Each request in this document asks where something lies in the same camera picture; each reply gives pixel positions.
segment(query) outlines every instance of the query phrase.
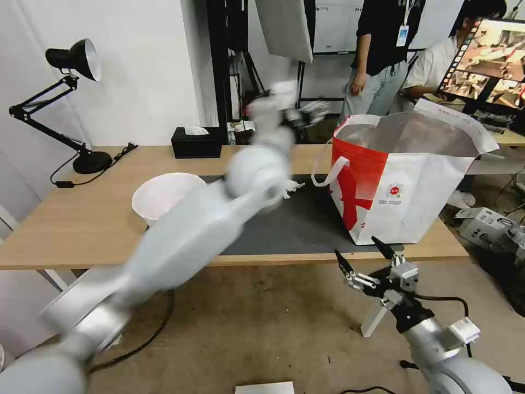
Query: id badge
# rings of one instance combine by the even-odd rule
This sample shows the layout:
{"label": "id badge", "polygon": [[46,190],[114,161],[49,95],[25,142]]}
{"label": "id badge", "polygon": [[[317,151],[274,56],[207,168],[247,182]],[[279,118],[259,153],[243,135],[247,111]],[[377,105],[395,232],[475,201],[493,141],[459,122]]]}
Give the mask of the id badge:
{"label": "id badge", "polygon": [[409,27],[408,26],[401,26],[399,28],[399,34],[398,34],[398,42],[396,43],[396,47],[404,47],[406,45],[406,39],[409,37]]}

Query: lanyard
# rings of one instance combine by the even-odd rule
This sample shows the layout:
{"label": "lanyard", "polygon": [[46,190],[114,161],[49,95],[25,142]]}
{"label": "lanyard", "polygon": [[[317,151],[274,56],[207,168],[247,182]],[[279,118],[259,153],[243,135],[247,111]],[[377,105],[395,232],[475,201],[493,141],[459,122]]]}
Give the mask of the lanyard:
{"label": "lanyard", "polygon": [[406,26],[406,24],[409,22],[410,10],[412,9],[414,5],[416,5],[416,0],[406,0],[405,2],[405,21],[403,23],[403,26]]}

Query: bag logo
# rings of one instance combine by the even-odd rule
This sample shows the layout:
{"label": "bag logo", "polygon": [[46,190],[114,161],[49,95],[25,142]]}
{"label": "bag logo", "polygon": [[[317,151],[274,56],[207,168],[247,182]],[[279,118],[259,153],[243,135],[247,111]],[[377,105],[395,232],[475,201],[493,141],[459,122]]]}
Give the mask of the bag logo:
{"label": "bag logo", "polygon": [[386,195],[389,198],[401,198],[402,193],[403,187],[399,184],[394,183],[388,187]]}

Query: black mat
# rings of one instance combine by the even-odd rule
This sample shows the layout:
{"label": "black mat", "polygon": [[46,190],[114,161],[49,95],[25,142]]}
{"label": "black mat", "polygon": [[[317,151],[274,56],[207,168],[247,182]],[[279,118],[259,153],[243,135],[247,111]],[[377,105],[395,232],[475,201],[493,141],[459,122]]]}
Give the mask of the black mat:
{"label": "black mat", "polygon": [[[211,183],[219,177],[201,178]],[[296,175],[294,180],[305,185],[291,192],[291,199],[284,200],[277,208],[253,217],[246,223],[241,237],[222,254],[333,253],[334,249],[343,253],[377,252],[373,245],[354,244],[328,187],[315,187],[309,175]],[[402,245],[393,248],[403,250]]]}

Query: shopping bag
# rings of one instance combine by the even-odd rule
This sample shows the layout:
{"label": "shopping bag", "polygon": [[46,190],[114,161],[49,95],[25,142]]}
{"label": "shopping bag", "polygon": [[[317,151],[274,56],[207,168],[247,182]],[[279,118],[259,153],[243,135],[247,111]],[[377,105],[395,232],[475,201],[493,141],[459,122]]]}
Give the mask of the shopping bag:
{"label": "shopping bag", "polygon": [[498,149],[478,121],[426,100],[407,113],[348,117],[331,141],[332,168],[318,182],[317,160],[312,182],[329,186],[357,245],[418,242],[474,159]]}

